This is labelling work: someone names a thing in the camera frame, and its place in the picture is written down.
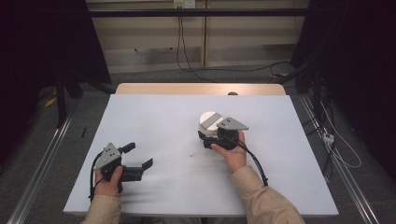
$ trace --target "forearm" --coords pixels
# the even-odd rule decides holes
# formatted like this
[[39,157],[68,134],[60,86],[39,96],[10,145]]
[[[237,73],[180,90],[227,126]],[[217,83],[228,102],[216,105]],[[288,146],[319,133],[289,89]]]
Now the forearm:
[[118,197],[95,195],[88,210],[84,224],[107,224],[120,222],[121,201]]
[[304,223],[297,209],[276,190],[265,187],[257,173],[245,166],[232,181],[247,209],[247,223]]

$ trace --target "white tabletop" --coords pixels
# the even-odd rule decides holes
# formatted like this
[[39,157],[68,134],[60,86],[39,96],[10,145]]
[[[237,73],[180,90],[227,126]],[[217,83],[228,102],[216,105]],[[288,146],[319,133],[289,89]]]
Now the white tabletop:
[[[199,117],[206,111],[249,127],[247,146],[261,162],[269,185],[303,216],[338,214],[289,96],[139,94],[111,96],[64,211],[88,211],[92,161],[108,142],[116,147],[136,142],[136,149],[122,156],[122,164],[139,166],[150,158],[154,164],[142,181],[123,183],[122,213],[244,216],[225,161],[198,137]],[[257,171],[251,158],[247,162]]]

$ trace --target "gray carpet floor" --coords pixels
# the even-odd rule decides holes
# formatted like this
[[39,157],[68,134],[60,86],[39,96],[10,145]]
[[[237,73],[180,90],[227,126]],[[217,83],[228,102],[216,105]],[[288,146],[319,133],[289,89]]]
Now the gray carpet floor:
[[[227,69],[254,69],[257,66],[233,66]],[[266,83],[271,79],[271,73],[288,73],[292,68],[287,64],[275,65],[272,69],[266,68],[250,72],[236,72],[226,70],[199,71],[196,74],[181,70],[157,71],[148,73],[133,73],[113,75],[113,84],[116,88],[122,82],[206,82],[200,77],[208,78],[219,83]],[[77,105],[68,131],[64,136],[55,157],[41,184],[35,201],[24,220],[24,223],[79,223],[83,217],[75,217],[63,213],[68,195],[74,186],[74,179],[84,162],[90,148],[96,129],[106,109],[109,96],[86,85],[81,85],[84,94],[81,99],[67,99],[68,105]],[[301,123],[310,118],[296,93],[293,82],[284,85],[290,96]],[[43,98],[38,104],[32,122],[21,143],[14,149],[0,175],[0,223],[7,223],[18,199],[23,194],[31,177],[35,173],[57,125],[57,107],[44,107],[48,98]],[[381,223],[396,221],[396,183],[387,172],[371,157],[364,143],[356,136],[345,118],[342,108],[332,102],[334,120],[337,131],[352,145],[361,157],[362,166],[349,169],[355,177],[362,192],[374,209],[375,215]],[[304,126],[306,132],[314,130],[311,122]],[[307,136],[309,143],[317,157],[318,164],[323,167],[327,153],[318,134]],[[356,164],[356,157],[341,141],[336,141],[337,148],[345,161]],[[352,200],[340,174],[333,167],[328,167],[325,175],[330,178],[329,189],[335,204],[340,212],[336,217],[305,217],[306,223],[364,223],[355,202]],[[88,200],[87,195],[81,195],[81,200]],[[140,223],[142,217],[122,217],[122,223]]]

